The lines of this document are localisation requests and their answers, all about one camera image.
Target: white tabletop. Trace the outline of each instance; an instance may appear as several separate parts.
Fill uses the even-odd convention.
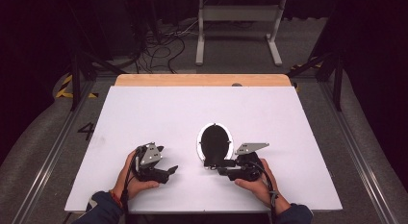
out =
[[[83,212],[95,191],[115,185],[127,155],[154,141],[165,147],[156,167],[179,168],[167,184],[129,201],[130,212],[267,211],[250,192],[203,167],[196,139],[211,122],[227,127],[235,149],[270,144],[258,156],[291,203],[342,208],[293,87],[111,87],[65,210]]]

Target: human hand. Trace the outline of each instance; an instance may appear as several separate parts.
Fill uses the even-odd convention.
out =
[[[268,163],[265,159],[260,159],[262,165],[264,166],[264,170],[267,172],[272,185],[273,185],[273,190],[279,193],[278,190],[278,185],[276,184],[276,179],[272,174],[272,171],[269,169]],[[269,189],[268,186],[264,183],[264,181],[267,179],[267,177],[262,174],[262,177],[260,177],[258,180],[254,182],[248,182],[243,179],[236,179],[234,182],[237,186],[242,187],[244,189],[247,189],[251,191],[266,207],[271,207],[270,203],[270,194],[269,194]],[[275,199],[275,211],[276,214],[279,214],[286,209],[288,209],[291,206],[289,202],[282,196],[282,194],[279,194],[278,198]]]
[[[135,155],[135,150],[132,151],[132,153],[128,155],[126,159],[126,163],[123,166],[122,170],[120,171],[119,176],[117,177],[115,187],[112,189],[113,193],[116,195],[117,198],[120,198],[120,196],[122,195],[122,191],[124,189],[124,185],[126,181],[126,174],[129,170],[129,166],[130,166],[130,163],[132,162],[132,158],[134,157],[134,155]],[[143,190],[159,186],[159,183],[155,181],[140,182],[136,177],[134,177],[132,170],[130,171],[128,181],[129,181],[129,185],[127,189],[128,189],[129,200],[136,197],[136,195],[138,195],[138,193]]]

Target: wrist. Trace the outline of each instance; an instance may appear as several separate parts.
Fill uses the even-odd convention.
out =
[[[112,191],[116,195],[116,197],[120,198],[122,196],[123,187],[115,185],[114,188],[110,191]]]
[[[284,212],[285,210],[289,209],[291,204],[285,199],[282,194],[279,194],[278,197],[275,199],[275,212],[276,215]]]
[[[114,199],[115,203],[121,208],[123,209],[122,203],[120,202],[120,196],[121,196],[121,192],[117,193],[117,191],[115,191],[115,189],[111,189],[109,190],[109,193],[111,194],[112,199]]]

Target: wooden edge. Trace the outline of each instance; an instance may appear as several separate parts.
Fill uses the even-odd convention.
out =
[[[116,87],[290,87],[285,74],[121,74]]]

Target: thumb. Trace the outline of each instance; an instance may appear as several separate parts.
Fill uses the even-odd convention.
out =
[[[155,181],[138,182],[138,191],[147,190],[150,188],[159,187],[159,183]]]
[[[246,181],[246,180],[243,180],[243,179],[236,179],[236,180],[234,181],[234,183],[235,183],[235,185],[237,185],[238,187],[241,187],[241,188],[244,188],[244,189],[248,189],[248,190],[250,190],[250,191],[252,191],[252,189],[253,189],[253,185],[252,185],[250,182],[248,182],[248,181]]]

